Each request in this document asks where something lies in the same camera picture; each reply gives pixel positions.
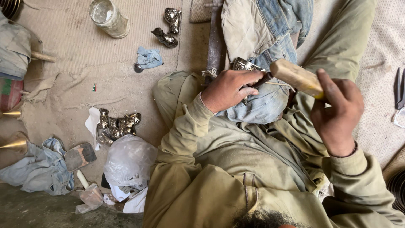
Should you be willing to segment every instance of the plastic bag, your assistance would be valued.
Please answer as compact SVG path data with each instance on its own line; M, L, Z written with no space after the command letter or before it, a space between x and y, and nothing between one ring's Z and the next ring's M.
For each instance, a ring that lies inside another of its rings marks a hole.
M95 210L101 206L104 201L104 197L97 184L91 184L85 191L81 192L80 199L84 204L76 206L76 215Z
M108 150L104 174L115 186L147 187L150 166L155 162L158 149L134 135L116 140Z

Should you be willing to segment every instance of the crumpled blue rag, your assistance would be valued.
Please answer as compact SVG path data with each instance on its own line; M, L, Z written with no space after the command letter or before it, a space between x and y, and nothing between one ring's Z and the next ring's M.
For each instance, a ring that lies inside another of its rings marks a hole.
M142 46L138 48L138 62L142 69L154 68L162 65L162 57L160 56L160 51L157 49L147 50Z

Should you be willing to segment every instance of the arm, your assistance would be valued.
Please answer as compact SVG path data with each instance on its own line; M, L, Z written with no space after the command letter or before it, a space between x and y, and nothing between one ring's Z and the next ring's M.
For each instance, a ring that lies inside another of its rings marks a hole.
M223 71L192 103L183 105L183 116L162 138L146 196L143 227L156 227L177 197L201 171L193 153L197 141L208 133L209 119L239 103L256 89L242 86L263 77L259 71Z
M331 80L323 70L318 78L331 104L325 108L315 101L311 112L330 154L322 163L335 189L335 197L322 203L328 217L338 227L403 227L405 216L392 208L394 196L385 187L378 161L356 148L352 138L364 110L360 90L349 80Z

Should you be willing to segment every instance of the metal bird figurine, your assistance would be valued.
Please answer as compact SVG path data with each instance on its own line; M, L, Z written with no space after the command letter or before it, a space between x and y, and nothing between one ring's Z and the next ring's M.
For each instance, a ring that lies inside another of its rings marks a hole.
M151 31L151 33L153 33L158 38L158 40L161 43L165 44L167 47L174 48L177 47L177 45L179 44L174 36L165 34L163 32L163 29L161 28L155 28L155 30Z
M164 10L164 18L170 24L170 29L167 33L180 35L180 17L181 10L166 8Z

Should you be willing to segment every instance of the denim cloth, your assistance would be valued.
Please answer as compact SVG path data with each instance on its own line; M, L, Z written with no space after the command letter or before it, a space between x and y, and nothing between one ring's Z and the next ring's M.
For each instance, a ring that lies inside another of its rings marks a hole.
M26 157L0 170L0 180L13 186L22 185L26 192L45 191L52 196L74 189L73 173L66 168L61 141L49 138L42 147L28 143Z
M290 34L299 33L299 47L309 33L313 0L226 0L222 9L222 30L231 62L246 59L265 70L284 58L294 64L297 54ZM285 82L273 78L271 82ZM277 120L288 101L288 87L264 84L259 95L249 96L217 116L232 121L267 124Z
M162 57L157 49L147 50L142 46L138 47L138 62L142 69L154 68L162 65Z
M21 81L31 61L30 34L0 12L0 77Z

